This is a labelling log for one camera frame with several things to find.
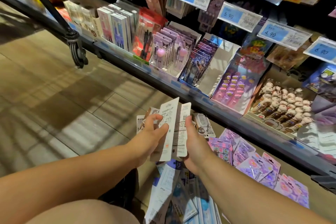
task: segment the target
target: tiled floor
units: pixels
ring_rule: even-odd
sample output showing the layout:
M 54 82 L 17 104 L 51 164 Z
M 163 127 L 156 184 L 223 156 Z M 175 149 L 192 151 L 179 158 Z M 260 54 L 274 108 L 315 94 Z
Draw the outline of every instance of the tiled floor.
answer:
M 1 3 L 0 29 L 0 176 L 125 144 L 137 115 L 171 99 L 89 52 L 89 65 L 75 69 L 64 43 Z M 220 135 L 224 128 L 211 124 Z M 311 209 L 336 221 L 336 196 L 280 163 L 309 187 Z M 147 161 L 138 173 L 133 213 L 141 219 L 158 172 Z

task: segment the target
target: forearm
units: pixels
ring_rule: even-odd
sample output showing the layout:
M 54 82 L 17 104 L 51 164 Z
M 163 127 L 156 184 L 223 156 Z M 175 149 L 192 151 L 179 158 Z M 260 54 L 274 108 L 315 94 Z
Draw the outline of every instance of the forearm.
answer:
M 1 178 L 2 223 L 25 223 L 54 206 L 98 198 L 136 167 L 137 159 L 126 147 L 51 162 Z
M 199 177 L 232 223 L 329 223 L 213 154 L 202 163 Z

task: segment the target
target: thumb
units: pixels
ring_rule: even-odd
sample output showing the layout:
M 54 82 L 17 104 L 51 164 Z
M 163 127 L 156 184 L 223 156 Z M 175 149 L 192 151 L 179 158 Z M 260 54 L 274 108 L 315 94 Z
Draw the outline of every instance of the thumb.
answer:
M 153 131 L 154 138 L 160 140 L 169 129 L 169 125 L 167 123 L 163 124 L 160 128 L 157 128 Z
M 185 119 L 185 127 L 187 128 L 187 135 L 194 135 L 194 134 L 198 134 L 197 133 L 197 130 L 195 128 L 195 126 L 193 125 L 192 123 L 192 116 L 188 116 L 186 119 Z

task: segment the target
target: store shelf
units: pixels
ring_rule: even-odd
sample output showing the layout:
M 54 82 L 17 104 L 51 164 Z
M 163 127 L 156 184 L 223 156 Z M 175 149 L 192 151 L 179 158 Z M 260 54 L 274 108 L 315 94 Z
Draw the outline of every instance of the store shelf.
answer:
M 23 14 L 38 20 L 47 29 L 57 32 L 59 35 L 64 34 L 59 24 L 52 17 L 35 10 L 25 0 L 0 1 L 4 1 Z M 194 110 L 208 114 L 210 119 L 225 127 L 230 127 L 248 141 L 257 144 L 307 174 L 329 176 L 336 182 L 336 167 L 317 156 L 317 152 L 313 149 L 284 140 L 250 120 L 237 115 L 230 109 L 218 105 L 194 88 L 191 89 L 177 81 L 160 76 L 155 69 L 133 58 L 131 53 L 104 39 L 98 38 L 94 41 L 87 35 L 82 35 L 81 39 L 83 40 L 83 47 L 94 52 L 98 57 L 109 61 L 172 97 L 180 97 L 181 102 L 191 102 Z

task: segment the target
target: hand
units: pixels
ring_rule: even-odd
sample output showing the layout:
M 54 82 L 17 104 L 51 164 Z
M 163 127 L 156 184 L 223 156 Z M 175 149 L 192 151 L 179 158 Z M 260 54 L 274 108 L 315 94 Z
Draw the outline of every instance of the hand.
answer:
M 145 120 L 144 129 L 128 142 L 127 146 L 131 152 L 138 158 L 137 167 L 145 163 L 147 157 L 155 150 L 162 137 L 166 136 L 169 125 L 163 124 L 160 128 L 156 128 L 154 120 L 158 120 L 157 124 L 162 120 L 162 115 L 152 114 Z
M 185 120 L 185 126 L 187 128 L 187 150 L 188 156 L 184 159 L 185 166 L 193 172 L 195 175 L 199 174 L 199 168 L 201 164 L 213 154 L 208 142 L 203 136 L 201 136 L 193 123 L 192 117 L 188 116 Z

